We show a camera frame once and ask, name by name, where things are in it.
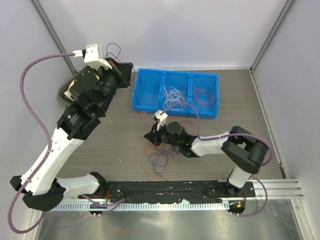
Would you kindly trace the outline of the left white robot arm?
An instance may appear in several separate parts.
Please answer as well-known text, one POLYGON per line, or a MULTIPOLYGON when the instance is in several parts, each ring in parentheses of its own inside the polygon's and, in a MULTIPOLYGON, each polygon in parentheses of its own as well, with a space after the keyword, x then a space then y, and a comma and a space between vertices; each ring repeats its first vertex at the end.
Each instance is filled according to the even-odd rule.
POLYGON ((105 117, 117 89, 130 86, 133 64, 111 57, 106 61, 110 69, 85 66, 59 89, 67 107, 49 145, 25 174, 11 178, 11 186, 21 190, 28 208, 48 212, 64 199, 80 195, 97 200, 105 197, 108 182, 96 171, 75 178, 58 178, 57 174, 105 117))

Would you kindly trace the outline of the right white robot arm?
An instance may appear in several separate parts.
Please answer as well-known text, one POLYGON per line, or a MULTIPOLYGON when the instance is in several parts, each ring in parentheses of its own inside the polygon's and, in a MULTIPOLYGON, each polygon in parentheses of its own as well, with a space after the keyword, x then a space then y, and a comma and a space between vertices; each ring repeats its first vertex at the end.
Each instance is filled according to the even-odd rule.
POLYGON ((203 137, 187 133, 177 121, 162 126, 155 123, 144 138, 155 146, 162 143, 175 146, 187 158, 228 156, 235 167, 226 180, 225 190, 233 198, 243 193, 246 181, 265 165, 264 159, 271 148, 262 138, 240 126, 220 135, 203 137))

